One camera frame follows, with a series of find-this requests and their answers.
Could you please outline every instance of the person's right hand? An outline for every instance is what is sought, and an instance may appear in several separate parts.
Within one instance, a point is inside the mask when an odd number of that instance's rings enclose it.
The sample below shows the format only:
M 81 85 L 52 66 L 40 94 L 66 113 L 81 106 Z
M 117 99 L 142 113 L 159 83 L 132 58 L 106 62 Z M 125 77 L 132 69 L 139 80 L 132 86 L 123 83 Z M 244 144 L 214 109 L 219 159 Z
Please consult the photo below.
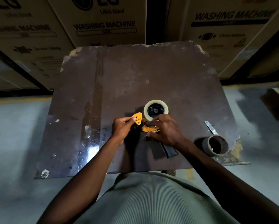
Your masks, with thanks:
M 158 115 L 149 124 L 159 127 L 160 133 L 149 132 L 147 136 L 155 138 L 168 146 L 176 147 L 177 143 L 186 140 L 176 121 L 169 114 Z

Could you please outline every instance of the hand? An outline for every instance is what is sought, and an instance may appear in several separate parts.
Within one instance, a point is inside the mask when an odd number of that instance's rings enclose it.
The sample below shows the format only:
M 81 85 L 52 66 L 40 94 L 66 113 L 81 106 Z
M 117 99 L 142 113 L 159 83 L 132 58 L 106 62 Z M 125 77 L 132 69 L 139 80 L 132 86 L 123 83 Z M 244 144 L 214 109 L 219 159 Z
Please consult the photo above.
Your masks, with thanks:
M 176 147 L 177 143 L 186 140 L 176 121 L 169 114 L 156 116 L 150 124 L 159 127 L 160 133 L 149 132 L 147 136 L 153 137 L 168 146 Z
M 121 140 L 120 145 L 123 143 L 127 134 L 130 131 L 132 124 L 135 123 L 135 117 L 117 118 L 112 124 L 112 137 L 117 137 Z

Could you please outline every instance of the forearm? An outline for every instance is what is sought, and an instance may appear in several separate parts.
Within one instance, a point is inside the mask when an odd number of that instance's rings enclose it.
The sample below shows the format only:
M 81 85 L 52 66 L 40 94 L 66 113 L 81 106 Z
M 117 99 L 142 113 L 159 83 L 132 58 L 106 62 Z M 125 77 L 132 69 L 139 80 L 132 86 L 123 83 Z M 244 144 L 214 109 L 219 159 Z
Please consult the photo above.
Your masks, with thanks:
M 191 141 L 177 149 L 205 181 L 220 205 L 241 223 L 279 223 L 279 206 L 199 150 Z
M 121 139 L 111 137 L 55 196 L 38 223 L 72 223 L 99 195 L 106 172 Z

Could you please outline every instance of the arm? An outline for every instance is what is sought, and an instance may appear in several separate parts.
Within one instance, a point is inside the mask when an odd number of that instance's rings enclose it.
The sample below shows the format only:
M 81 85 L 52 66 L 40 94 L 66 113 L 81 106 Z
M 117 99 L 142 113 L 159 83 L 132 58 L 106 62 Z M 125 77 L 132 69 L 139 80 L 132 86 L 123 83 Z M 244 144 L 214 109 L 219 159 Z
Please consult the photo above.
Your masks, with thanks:
M 149 132 L 164 144 L 177 149 L 194 167 L 223 209 L 240 223 L 279 223 L 279 206 L 229 172 L 186 139 L 169 115 L 157 116 L 151 124 L 160 134 Z
M 112 136 L 94 158 L 55 196 L 38 224 L 73 223 L 95 203 L 116 149 L 123 143 L 134 121 L 132 117 L 114 120 Z

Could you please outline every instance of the person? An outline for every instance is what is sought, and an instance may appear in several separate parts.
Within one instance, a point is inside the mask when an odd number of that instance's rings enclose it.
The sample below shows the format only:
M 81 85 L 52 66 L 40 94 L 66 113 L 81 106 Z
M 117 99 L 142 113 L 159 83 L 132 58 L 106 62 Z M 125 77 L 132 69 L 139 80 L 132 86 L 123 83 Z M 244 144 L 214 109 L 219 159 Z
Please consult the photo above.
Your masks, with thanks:
M 279 223 L 279 206 L 198 149 L 169 115 L 155 117 L 151 124 L 160 134 L 148 136 L 177 149 L 220 205 L 181 179 L 155 172 L 120 174 L 97 200 L 116 149 L 134 122 L 132 117 L 114 120 L 112 136 L 37 223 L 73 223 L 88 209 L 89 223 Z

